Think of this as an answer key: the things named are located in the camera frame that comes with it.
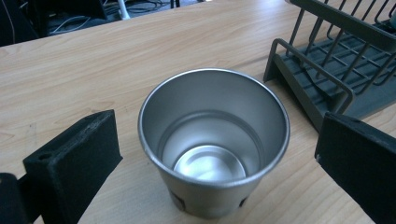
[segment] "metal cup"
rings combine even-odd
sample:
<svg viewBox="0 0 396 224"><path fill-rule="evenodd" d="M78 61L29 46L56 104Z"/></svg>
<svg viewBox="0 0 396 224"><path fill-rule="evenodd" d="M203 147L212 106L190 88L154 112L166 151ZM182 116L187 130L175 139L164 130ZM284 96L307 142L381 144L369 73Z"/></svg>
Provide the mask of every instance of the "metal cup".
<svg viewBox="0 0 396 224"><path fill-rule="evenodd" d="M290 138L277 97L252 77L222 69L165 80L143 103L138 131L177 207L206 218L242 206Z"/></svg>

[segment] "cable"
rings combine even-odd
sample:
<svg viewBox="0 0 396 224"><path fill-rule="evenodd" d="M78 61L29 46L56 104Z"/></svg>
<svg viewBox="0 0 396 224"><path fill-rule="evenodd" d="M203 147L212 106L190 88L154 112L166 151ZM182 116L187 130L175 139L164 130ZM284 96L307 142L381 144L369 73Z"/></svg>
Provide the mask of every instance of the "cable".
<svg viewBox="0 0 396 224"><path fill-rule="evenodd" d="M4 6L4 9L6 10L8 19L9 19L9 24L11 25L11 30L12 30L12 43L15 44L15 29L14 29L14 23L12 23L12 19L11 16L9 15L6 3L4 2L4 0L1 0Z"/></svg>
<svg viewBox="0 0 396 224"><path fill-rule="evenodd" d="M73 28L73 29L70 29L70 30L66 30L66 31L58 31L58 30L60 30L65 24L67 24L68 22L73 21L73 20L78 20L78 19L87 19L87 20L85 20L79 27L76 27L76 28ZM68 33L68 32L72 32L72 31L76 31L76 30L78 30L79 28L81 28L82 26L84 26L90 19L91 19L91 17L85 17L85 16L76 16L76 17L69 18L69 19L67 19L66 21L62 22L62 24L59 25L58 28L56 28L55 30L49 32L49 34L50 34L50 35L57 35L57 34L63 34L63 33Z"/></svg>

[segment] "floor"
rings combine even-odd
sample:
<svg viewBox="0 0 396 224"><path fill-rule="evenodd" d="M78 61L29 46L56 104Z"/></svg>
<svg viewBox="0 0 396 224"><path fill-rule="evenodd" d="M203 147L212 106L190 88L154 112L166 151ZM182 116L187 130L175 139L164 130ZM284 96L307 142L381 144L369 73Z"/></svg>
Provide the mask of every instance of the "floor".
<svg viewBox="0 0 396 224"><path fill-rule="evenodd" d="M180 6L184 7L204 1L205 0L180 0ZM169 0L127 0L125 1L125 6L131 19L171 8ZM49 35L64 34L121 20L120 7L117 0L106 0L104 9L107 14L107 20L79 15L52 15L49 20Z"/></svg>

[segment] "table surface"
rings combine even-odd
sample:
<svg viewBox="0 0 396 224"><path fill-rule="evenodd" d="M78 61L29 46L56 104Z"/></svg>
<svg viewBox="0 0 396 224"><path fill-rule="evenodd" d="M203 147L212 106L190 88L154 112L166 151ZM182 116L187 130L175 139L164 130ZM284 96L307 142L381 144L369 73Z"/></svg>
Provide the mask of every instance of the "table surface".
<svg viewBox="0 0 396 224"><path fill-rule="evenodd" d="M226 217L178 211L140 146L137 116L155 86L203 67L262 81L272 41L290 38L298 12L281 0L214 0L0 48L0 172L21 177L23 158L77 120L115 109L123 160L80 223L371 223L314 160L318 133L276 80L265 85L290 116L289 148ZM364 121L396 136L396 105Z"/></svg>

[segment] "black object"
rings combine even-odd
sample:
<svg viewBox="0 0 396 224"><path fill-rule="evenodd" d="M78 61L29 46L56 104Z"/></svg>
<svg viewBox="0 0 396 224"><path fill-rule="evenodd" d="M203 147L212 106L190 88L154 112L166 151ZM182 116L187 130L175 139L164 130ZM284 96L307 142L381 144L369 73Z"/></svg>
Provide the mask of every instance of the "black object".
<svg viewBox="0 0 396 224"><path fill-rule="evenodd" d="M107 20L102 0L28 0L29 17L40 37L49 35L49 14L53 12Z"/></svg>
<svg viewBox="0 0 396 224"><path fill-rule="evenodd" d="M15 204L0 210L0 223L26 223L17 217L33 222L39 215L46 223L78 223L121 160L114 111L81 119L23 160L26 175L18 180L19 190L8 184L12 197L0 196L0 203Z"/></svg>
<svg viewBox="0 0 396 224"><path fill-rule="evenodd" d="M343 11L346 0L339 8L328 0L290 1L300 14L290 41L274 40L264 81L286 80L318 131L328 111L362 119L396 101L396 30L389 23L393 11L384 11L389 1L378 11L375 1L367 8L357 1L350 14ZM306 44L296 47L307 13L317 20ZM370 15L374 19L367 21ZM276 53L277 47L286 53Z"/></svg>
<svg viewBox="0 0 396 224"><path fill-rule="evenodd" d="M16 0L0 0L0 47L38 38Z"/></svg>
<svg viewBox="0 0 396 224"><path fill-rule="evenodd" d="M396 139L351 117L327 113L315 157L376 223L396 223Z"/></svg>
<svg viewBox="0 0 396 224"><path fill-rule="evenodd" d="M171 8L175 7L175 2L176 2L176 7L180 7L180 0L171 0Z"/></svg>

